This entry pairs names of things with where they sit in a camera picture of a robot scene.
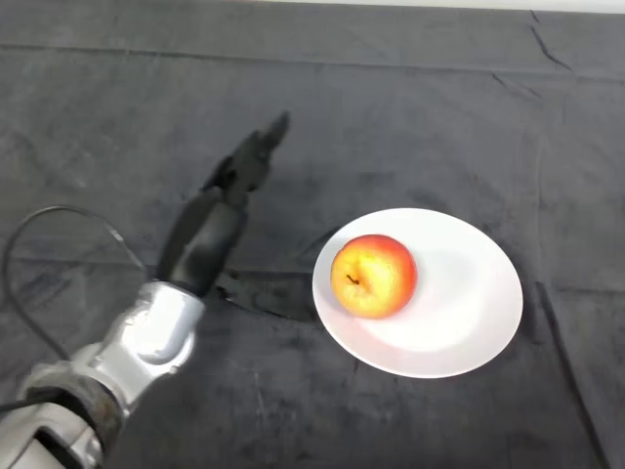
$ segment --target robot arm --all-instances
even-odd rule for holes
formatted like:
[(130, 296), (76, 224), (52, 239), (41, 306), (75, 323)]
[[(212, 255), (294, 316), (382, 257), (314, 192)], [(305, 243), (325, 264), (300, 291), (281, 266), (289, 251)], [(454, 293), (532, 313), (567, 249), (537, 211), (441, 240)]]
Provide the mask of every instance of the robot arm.
[(102, 343), (84, 347), (70, 362), (35, 366), (19, 394), (42, 404), (14, 410), (0, 423), (0, 469), (102, 466), (142, 394), (190, 356), (204, 312), (201, 297), (238, 241), (247, 194), (265, 180), (287, 128), (283, 114), (220, 164), (174, 226), (155, 279)]

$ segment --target table surface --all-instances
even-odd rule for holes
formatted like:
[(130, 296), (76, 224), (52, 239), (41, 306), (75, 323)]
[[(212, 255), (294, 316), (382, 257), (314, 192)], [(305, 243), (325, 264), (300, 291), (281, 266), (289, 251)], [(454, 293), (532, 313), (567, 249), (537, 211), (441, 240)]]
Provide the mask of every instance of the table surface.
[[(300, 281), (337, 227), (413, 206), (484, 230), (521, 275), (512, 344), (441, 380), (359, 363), (318, 323), (211, 301), (192, 360), (146, 396), (109, 466), (625, 468), (624, 43), (618, 16), (2, 2), (0, 236), (71, 203), (153, 264), (215, 163), (289, 109), (230, 267)], [(141, 281), (70, 215), (17, 256), (21, 296), (70, 350)], [(304, 291), (293, 308), (311, 306)], [(6, 306), (0, 351), (5, 400), (51, 358)]]

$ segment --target plate rim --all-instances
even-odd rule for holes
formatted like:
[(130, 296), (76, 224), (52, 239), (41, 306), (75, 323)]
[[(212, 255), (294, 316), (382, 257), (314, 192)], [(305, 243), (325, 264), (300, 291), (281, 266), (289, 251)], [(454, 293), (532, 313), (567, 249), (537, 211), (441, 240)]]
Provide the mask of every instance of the plate rim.
[[(321, 257), (321, 253), (323, 252), (323, 250), (325, 249), (325, 247), (327, 246), (328, 243), (330, 243), (330, 241), (332, 241), (332, 239), (345, 227), (349, 226), (350, 224), (361, 220), (362, 218), (365, 217), (369, 217), (372, 215), (376, 215), (376, 214), (380, 214), (380, 213), (384, 213), (384, 212), (391, 212), (391, 211), (404, 211), (404, 210), (410, 210), (410, 211), (415, 211), (415, 212), (430, 212), (430, 213), (434, 213), (437, 215), (442, 215), (443, 217), (447, 217), (447, 218), (451, 218), (456, 222), (460, 222), (463, 225), (466, 225), (468, 227), (470, 227), (472, 230), (475, 230), (477, 232), (479, 232), (481, 235), (485, 236), (492, 244), (494, 244), (494, 246), (497, 247), (497, 249), (501, 252), (501, 254), (503, 254), (503, 258), (507, 261), (508, 264), (510, 264), (510, 267), (512, 267), (512, 271), (514, 272), (514, 284), (515, 286), (518, 287), (518, 294), (519, 294), (519, 314), (515, 323), (514, 327), (511, 327), (511, 331), (510, 331), (510, 336), (506, 337), (506, 340), (503, 341), (504, 345), (503, 347), (501, 347), (500, 350), (498, 350), (494, 355), (492, 355), (492, 357), (487, 358), (483, 361), (479, 361), (476, 364), (473, 365), (468, 365), (468, 366), (464, 366), (462, 368), (459, 368), (457, 371), (454, 372), (443, 372), (443, 373), (415, 373), (415, 372), (402, 372), (400, 370), (396, 370), (393, 368), (390, 368), (388, 366), (384, 366), (384, 365), (380, 365), (378, 363), (375, 363), (369, 359), (364, 358), (358, 351), (353, 350), (352, 348), (348, 347), (343, 340), (337, 336), (337, 334), (335, 334), (326, 324), (326, 322), (323, 320), (322, 315), (318, 312), (318, 308), (317, 308), (317, 293), (315, 292), (315, 283), (314, 283), (314, 278), (315, 275), (314, 273), (317, 271), (317, 266), (319, 263), (319, 258)], [(473, 371), (475, 369), (478, 369), (484, 365), (486, 365), (489, 362), (492, 362), (494, 359), (496, 359), (504, 350), (506, 350), (506, 348), (510, 345), (510, 343), (513, 341), (515, 335), (517, 335), (517, 332), (519, 331), (519, 327), (521, 325), (521, 319), (523, 316), (523, 306), (524, 306), (524, 299), (523, 299), (523, 290), (522, 290), (522, 284), (521, 284), (521, 278), (519, 277), (519, 272), (517, 271), (514, 263), (512, 262), (512, 260), (510, 259), (510, 257), (508, 256), (508, 254), (503, 250), (503, 248), (492, 238), (490, 237), (488, 234), (486, 234), (485, 232), (483, 232), (482, 230), (480, 230), (478, 227), (472, 225), (471, 223), (462, 220), (461, 218), (455, 217), (453, 215), (449, 215), (447, 213), (438, 211), (438, 210), (432, 210), (432, 209), (428, 209), (428, 208), (418, 208), (418, 207), (395, 207), (395, 208), (386, 208), (386, 209), (381, 209), (381, 210), (376, 210), (373, 212), (369, 212), (366, 213), (364, 215), (361, 215), (357, 218), (354, 218), (353, 220), (349, 221), (347, 224), (343, 225), (339, 230), (337, 230), (329, 239), (326, 240), (326, 242), (323, 244), (323, 247), (321, 248), (321, 250), (319, 251), (319, 254), (317, 255), (317, 258), (314, 262), (314, 268), (312, 270), (312, 281), (311, 281), (311, 288), (312, 288), (312, 298), (314, 301), (314, 306), (315, 309), (317, 310), (317, 314), (319, 316), (319, 320), (321, 321), (321, 323), (323, 324), (323, 327), (325, 328), (325, 330), (330, 334), (330, 336), (346, 351), (348, 352), (350, 355), (352, 355), (353, 357), (355, 357), (356, 359), (360, 360), (361, 362), (364, 362), (370, 366), (373, 366), (374, 368), (380, 369), (382, 371), (386, 371), (390, 374), (394, 374), (397, 376), (404, 376), (404, 377), (409, 377), (409, 378), (420, 378), (420, 379), (441, 379), (441, 378), (447, 378), (447, 377), (453, 377), (453, 376), (458, 376), (461, 374), (465, 374), (468, 373), (470, 371)]]

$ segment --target red apple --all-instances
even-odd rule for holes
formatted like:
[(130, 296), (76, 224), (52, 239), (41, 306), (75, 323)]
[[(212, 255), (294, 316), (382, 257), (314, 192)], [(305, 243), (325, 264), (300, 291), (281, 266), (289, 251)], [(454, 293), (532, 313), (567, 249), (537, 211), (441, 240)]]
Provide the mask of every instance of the red apple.
[(339, 302), (361, 318), (386, 318), (403, 308), (417, 284), (410, 251), (382, 234), (352, 239), (334, 258), (331, 283)]

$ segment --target gray cloth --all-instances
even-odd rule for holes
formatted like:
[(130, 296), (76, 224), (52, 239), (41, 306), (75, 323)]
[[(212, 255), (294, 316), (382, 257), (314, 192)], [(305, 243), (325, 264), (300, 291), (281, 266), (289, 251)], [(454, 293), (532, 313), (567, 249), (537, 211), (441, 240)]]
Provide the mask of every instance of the gray cloth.
[[(435, 381), (358, 363), (318, 324), (209, 302), (191, 362), (149, 393), (110, 467), (592, 469), (604, 453), (625, 468), (624, 41), (609, 16), (3, 2), (2, 236), (68, 202), (153, 264), (219, 158), (289, 109), (232, 268), (310, 272), (337, 227), (416, 206), (484, 230), (523, 282), (513, 343)], [(17, 255), (21, 296), (70, 350), (140, 282), (70, 215)], [(51, 356), (6, 307), (0, 324), (8, 400)]]

